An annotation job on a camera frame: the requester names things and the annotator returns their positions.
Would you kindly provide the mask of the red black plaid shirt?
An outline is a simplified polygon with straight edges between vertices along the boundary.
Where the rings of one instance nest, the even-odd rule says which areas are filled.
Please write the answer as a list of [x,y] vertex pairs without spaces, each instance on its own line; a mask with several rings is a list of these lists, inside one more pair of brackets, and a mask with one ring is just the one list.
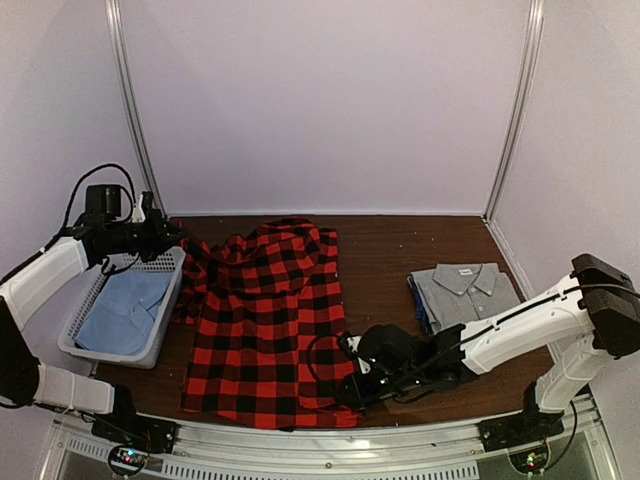
[[333,396],[356,370],[338,344],[346,316],[336,230],[285,218],[182,247],[175,314],[195,333],[181,408],[257,429],[357,426]]

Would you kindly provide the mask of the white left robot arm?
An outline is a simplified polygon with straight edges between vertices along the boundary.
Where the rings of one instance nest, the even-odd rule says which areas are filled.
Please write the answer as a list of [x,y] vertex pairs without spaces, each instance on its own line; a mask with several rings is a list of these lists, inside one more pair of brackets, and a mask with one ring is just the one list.
[[144,347],[134,355],[86,350],[84,358],[108,363],[154,367],[171,311],[175,306],[184,260],[177,248],[187,234],[164,217],[148,217],[99,227],[66,227],[56,241],[1,282],[1,405],[18,409],[33,404],[105,415],[106,429],[123,444],[137,442],[144,424],[130,410],[132,401],[124,390],[109,383],[47,365],[29,349],[22,335],[26,325],[52,297],[74,279],[94,276],[103,260],[123,254],[137,262],[153,262],[170,254],[176,264],[146,336]]

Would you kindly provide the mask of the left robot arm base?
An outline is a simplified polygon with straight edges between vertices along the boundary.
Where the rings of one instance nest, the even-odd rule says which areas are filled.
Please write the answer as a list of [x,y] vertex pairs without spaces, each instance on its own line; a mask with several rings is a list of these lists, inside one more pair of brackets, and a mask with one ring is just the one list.
[[118,477],[129,479],[141,473],[153,455],[174,451],[178,424],[138,413],[128,387],[114,386],[113,409],[107,414],[89,413],[91,433],[113,442],[107,466]]

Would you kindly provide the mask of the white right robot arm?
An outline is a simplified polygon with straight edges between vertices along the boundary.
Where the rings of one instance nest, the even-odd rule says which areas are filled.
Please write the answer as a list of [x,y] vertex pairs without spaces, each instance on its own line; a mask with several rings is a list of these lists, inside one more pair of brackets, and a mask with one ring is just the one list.
[[591,254],[537,297],[486,319],[450,326],[425,339],[395,325],[375,325],[338,344],[356,363],[335,400],[363,411],[423,388],[453,390],[495,367],[563,338],[573,343],[539,377],[526,409],[513,419],[519,440],[535,440],[572,398],[611,361],[639,350],[639,293],[630,277]]

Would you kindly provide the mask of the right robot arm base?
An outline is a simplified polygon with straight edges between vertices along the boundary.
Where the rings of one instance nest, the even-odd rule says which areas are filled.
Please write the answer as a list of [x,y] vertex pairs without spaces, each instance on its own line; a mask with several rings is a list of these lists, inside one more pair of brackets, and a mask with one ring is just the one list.
[[515,414],[481,421],[477,427],[485,452],[502,449],[519,474],[542,474],[552,465],[551,436],[564,432],[563,413],[542,413],[536,403],[535,384],[524,392],[523,409]]

